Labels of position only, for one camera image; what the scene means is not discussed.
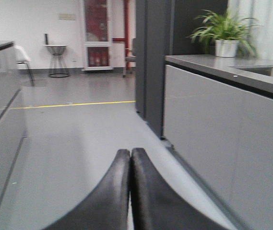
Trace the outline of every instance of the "black metal table stand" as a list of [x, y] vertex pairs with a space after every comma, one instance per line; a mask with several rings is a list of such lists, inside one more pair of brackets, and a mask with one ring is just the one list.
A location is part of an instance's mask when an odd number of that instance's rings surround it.
[[66, 63], [63, 59], [63, 53], [66, 50], [66, 46], [59, 45], [45, 46], [47, 47], [48, 51], [52, 54], [48, 76], [51, 78], [68, 77], [70, 74], [67, 69]]

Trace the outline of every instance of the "kitchen sink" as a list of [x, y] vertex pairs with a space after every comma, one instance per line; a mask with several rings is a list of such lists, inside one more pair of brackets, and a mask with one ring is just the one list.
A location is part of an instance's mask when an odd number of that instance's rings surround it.
[[273, 67], [235, 67], [235, 68], [273, 77]]

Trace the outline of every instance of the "wall outlet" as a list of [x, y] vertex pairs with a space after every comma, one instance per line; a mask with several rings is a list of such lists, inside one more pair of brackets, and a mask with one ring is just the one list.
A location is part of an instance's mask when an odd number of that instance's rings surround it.
[[75, 14], [74, 13], [59, 13], [59, 20], [75, 21]]

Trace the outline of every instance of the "red pipe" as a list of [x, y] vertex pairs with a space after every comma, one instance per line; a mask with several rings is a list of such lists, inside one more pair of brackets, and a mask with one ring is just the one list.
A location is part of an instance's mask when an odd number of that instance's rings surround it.
[[[129, 0], [123, 0], [124, 8], [124, 38], [113, 38], [113, 42], [124, 42], [125, 43], [125, 57], [129, 56]], [[130, 69], [130, 63], [127, 62], [127, 70]]]
[[[129, 0], [124, 0], [124, 19], [125, 19], [125, 57], [129, 55]], [[127, 69], [130, 69], [130, 63], [127, 62]]]

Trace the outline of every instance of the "potted plant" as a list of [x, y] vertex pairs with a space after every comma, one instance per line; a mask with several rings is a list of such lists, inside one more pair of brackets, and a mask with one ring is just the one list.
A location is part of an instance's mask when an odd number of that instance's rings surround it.
[[215, 55], [218, 57], [235, 57], [239, 51], [243, 55], [256, 55], [254, 46], [248, 40], [250, 38], [250, 27], [246, 20], [254, 18], [239, 19], [236, 15], [231, 16], [229, 10], [224, 15], [213, 11], [204, 10], [205, 15], [197, 16], [203, 18], [204, 26], [199, 27], [190, 35], [192, 42], [199, 38], [203, 43], [205, 53], [209, 52], [209, 45], [215, 42]]

